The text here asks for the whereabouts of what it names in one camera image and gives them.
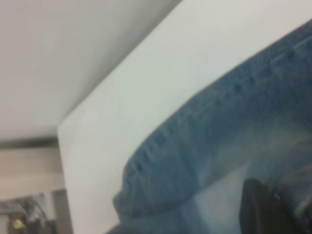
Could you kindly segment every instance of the blue denim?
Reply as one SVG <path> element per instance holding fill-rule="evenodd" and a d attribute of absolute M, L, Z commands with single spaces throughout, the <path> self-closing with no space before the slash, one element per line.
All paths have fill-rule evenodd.
<path fill-rule="evenodd" d="M 141 144 L 109 234 L 240 233 L 247 164 L 310 139 L 312 21 L 199 92 Z"/>

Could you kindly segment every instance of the yellow object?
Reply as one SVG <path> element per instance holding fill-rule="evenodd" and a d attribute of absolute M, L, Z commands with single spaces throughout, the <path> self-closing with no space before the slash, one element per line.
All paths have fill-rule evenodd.
<path fill-rule="evenodd" d="M 13 220 L 12 221 L 12 226 L 16 230 L 21 230 L 21 229 L 25 229 L 26 228 L 26 225 L 19 219 Z"/>

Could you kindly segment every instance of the white ceiling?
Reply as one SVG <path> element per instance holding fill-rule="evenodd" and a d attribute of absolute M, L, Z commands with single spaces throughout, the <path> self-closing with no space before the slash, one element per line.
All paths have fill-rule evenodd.
<path fill-rule="evenodd" d="M 0 141 L 56 126 L 179 0 L 0 1 Z"/>

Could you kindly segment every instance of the black object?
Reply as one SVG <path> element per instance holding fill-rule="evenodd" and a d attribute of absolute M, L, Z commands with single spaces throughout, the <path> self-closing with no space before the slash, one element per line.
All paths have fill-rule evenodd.
<path fill-rule="evenodd" d="M 304 234 L 267 185 L 247 179 L 239 213 L 242 234 Z"/>

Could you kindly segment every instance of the white surface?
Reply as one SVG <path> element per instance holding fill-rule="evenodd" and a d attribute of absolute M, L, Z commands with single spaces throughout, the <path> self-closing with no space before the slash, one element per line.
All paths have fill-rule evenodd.
<path fill-rule="evenodd" d="M 179 0 L 0 1 L 0 141 L 65 115 Z"/>
<path fill-rule="evenodd" d="M 0 201 L 64 187 L 58 148 L 0 150 Z"/>
<path fill-rule="evenodd" d="M 177 6 L 58 129 L 75 234 L 118 223 L 112 197 L 150 132 L 197 91 L 310 18 L 310 0 Z"/>

